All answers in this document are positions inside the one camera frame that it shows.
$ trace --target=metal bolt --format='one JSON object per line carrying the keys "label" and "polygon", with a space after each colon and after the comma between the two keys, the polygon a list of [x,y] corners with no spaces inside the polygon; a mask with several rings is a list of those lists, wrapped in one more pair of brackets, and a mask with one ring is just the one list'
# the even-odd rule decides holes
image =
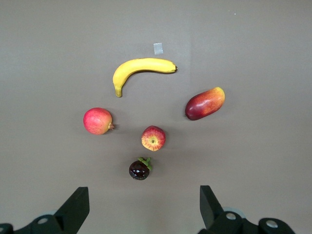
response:
{"label": "metal bolt", "polygon": [[273,221],[273,220],[268,220],[266,221],[266,224],[270,227],[270,228],[277,228],[278,227],[278,224]]}
{"label": "metal bolt", "polygon": [[46,223],[47,221],[48,221],[47,218],[42,218],[38,220],[38,224],[43,224],[43,223]]}
{"label": "metal bolt", "polygon": [[226,214],[226,217],[227,217],[229,220],[235,220],[235,219],[236,219],[236,216],[235,216],[233,213],[227,213],[227,214]]}

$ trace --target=small white label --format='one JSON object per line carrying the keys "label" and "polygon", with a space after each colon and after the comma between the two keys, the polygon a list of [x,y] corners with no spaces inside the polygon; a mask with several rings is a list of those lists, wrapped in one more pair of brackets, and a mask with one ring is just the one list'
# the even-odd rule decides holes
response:
{"label": "small white label", "polygon": [[163,54],[162,43],[154,43],[154,53],[155,55]]}

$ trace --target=red apple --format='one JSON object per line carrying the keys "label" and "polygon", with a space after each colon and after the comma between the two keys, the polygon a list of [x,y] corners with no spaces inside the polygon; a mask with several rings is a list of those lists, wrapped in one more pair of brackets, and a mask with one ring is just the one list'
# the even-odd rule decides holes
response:
{"label": "red apple", "polygon": [[88,132],[95,135],[104,134],[114,128],[111,114],[100,107],[92,108],[84,114],[83,125]]}
{"label": "red apple", "polygon": [[190,120],[204,118],[219,110],[224,100],[224,91],[215,87],[192,97],[185,107],[185,115]]}
{"label": "red apple", "polygon": [[151,151],[159,150],[166,141],[165,132],[156,126],[149,126],[142,134],[142,145]]}

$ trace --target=gray backdrop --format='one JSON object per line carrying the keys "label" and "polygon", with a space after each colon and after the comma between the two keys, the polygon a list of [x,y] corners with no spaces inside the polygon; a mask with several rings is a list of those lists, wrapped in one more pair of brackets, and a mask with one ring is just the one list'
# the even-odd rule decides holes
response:
{"label": "gray backdrop", "polygon": [[[142,57],[179,70],[135,74],[117,98],[115,69]],[[196,234],[210,185],[253,223],[309,233],[311,61],[310,0],[1,0],[0,223],[21,228],[88,186],[81,234]],[[187,120],[188,100],[216,86],[222,108]],[[118,129],[84,129],[97,106]],[[167,133],[157,152],[140,142],[149,125]],[[128,174],[138,156],[152,157],[145,181]]]}

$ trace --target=banana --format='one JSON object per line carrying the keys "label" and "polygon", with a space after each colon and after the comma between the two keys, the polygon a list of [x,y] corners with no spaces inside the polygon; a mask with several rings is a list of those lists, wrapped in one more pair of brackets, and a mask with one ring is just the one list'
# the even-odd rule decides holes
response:
{"label": "banana", "polygon": [[137,58],[129,60],[121,64],[113,75],[113,84],[117,97],[122,96],[121,89],[129,76],[139,71],[173,73],[177,71],[177,67],[173,62],[162,58]]}

